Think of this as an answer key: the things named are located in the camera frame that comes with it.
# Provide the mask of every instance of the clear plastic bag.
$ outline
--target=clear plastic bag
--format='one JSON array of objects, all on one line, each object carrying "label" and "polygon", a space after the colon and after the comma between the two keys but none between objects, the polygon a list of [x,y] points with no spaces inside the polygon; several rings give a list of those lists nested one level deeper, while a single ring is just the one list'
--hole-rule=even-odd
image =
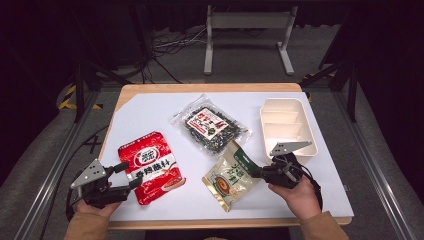
[{"label": "clear plastic bag", "polygon": [[212,156],[223,153],[232,140],[246,142],[252,132],[202,94],[171,120],[202,151]]}]

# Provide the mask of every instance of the person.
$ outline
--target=person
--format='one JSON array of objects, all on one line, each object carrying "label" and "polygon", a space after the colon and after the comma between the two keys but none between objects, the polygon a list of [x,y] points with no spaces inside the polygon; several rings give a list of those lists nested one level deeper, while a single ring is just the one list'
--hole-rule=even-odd
[{"label": "person", "polygon": [[[305,240],[349,239],[330,212],[321,212],[314,188],[305,176],[293,189],[272,184],[268,187],[287,202],[290,210],[300,220]],[[79,201],[75,215],[68,225],[65,240],[107,239],[109,217],[120,204],[113,203],[98,209],[87,205],[84,201]]]}]

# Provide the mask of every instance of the red food package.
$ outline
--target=red food package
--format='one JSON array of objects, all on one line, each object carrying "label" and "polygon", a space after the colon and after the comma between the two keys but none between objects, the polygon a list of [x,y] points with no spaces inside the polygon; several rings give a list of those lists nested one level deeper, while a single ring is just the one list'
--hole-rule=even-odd
[{"label": "red food package", "polygon": [[140,205],[147,205],[185,183],[168,143],[159,132],[149,133],[118,149],[122,162],[129,162],[125,171],[129,181],[143,177],[134,192]]}]

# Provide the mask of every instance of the sleeve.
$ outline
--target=sleeve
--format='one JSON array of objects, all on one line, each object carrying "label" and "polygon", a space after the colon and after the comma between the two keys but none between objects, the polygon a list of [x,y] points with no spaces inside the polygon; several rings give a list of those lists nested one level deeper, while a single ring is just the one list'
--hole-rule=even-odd
[{"label": "sleeve", "polygon": [[66,231],[65,240],[107,239],[109,218],[76,212]]},{"label": "sleeve", "polygon": [[305,240],[348,240],[349,237],[333,219],[330,212],[300,222]]}]

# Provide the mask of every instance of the food package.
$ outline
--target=food package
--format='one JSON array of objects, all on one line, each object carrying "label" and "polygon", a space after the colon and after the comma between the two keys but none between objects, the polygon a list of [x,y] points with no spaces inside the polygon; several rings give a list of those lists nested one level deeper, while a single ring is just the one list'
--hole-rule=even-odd
[{"label": "food package", "polygon": [[171,122],[199,149],[212,156],[222,154],[230,141],[242,144],[251,135],[247,127],[222,111],[205,94],[180,110]]},{"label": "food package", "polygon": [[118,149],[129,181],[142,177],[143,183],[134,192],[140,205],[147,205],[172,189],[184,185],[177,161],[165,138],[159,132],[149,133]]},{"label": "food package", "polygon": [[261,178],[252,178],[249,172],[258,169],[243,149],[231,141],[218,162],[203,176],[202,181],[218,200],[224,211],[255,187]]}]

